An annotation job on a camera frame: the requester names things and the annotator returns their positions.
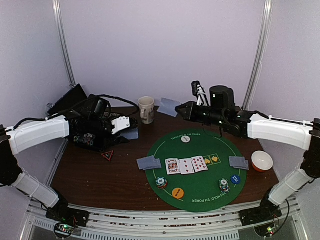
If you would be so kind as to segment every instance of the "white wall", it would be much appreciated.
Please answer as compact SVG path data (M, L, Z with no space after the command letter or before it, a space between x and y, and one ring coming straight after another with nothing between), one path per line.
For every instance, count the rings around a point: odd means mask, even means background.
M86 92L186 102L200 80L207 90L232 87L242 105L264 1L60 2L75 80Z
M0 124L45 116L46 104L68 90L52 0L0 0ZM61 140L17 156L19 165L46 182ZM17 240L29 199L0 188L0 239Z
M261 76L250 110L274 117L320 118L320 1L276 0ZM295 147L262 141L280 180L303 160ZM320 236L320 180L297 194L313 240Z

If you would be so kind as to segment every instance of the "stack of poker chips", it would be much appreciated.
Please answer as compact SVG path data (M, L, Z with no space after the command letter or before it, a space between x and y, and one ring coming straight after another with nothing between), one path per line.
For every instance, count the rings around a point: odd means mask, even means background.
M168 185L168 181L167 179L165 179L163 176L160 176L158 177L156 180L155 180L155 183L156 183L156 186L159 188L159 189L165 189Z
M219 187L223 194L227 194L230 191L229 183L224 178L219 180Z

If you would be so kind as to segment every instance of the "blue poker chip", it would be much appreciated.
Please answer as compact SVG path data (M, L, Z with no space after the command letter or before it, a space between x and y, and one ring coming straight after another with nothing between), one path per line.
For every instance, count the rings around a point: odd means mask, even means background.
M233 175L230 180L233 184L239 184L241 182L241 178L238 175Z

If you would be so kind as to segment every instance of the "mug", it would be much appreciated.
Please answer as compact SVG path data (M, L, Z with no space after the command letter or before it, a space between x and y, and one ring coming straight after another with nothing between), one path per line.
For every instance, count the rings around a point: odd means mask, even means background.
M155 119L155 100L150 96L144 96L138 100L140 117L143 124L151 124Z

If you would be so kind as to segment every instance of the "white bowl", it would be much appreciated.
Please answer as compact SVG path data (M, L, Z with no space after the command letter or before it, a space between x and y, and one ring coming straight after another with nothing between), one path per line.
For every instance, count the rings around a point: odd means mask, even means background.
M274 166L272 157L265 151L255 151L252 156L252 166L258 172L265 172Z

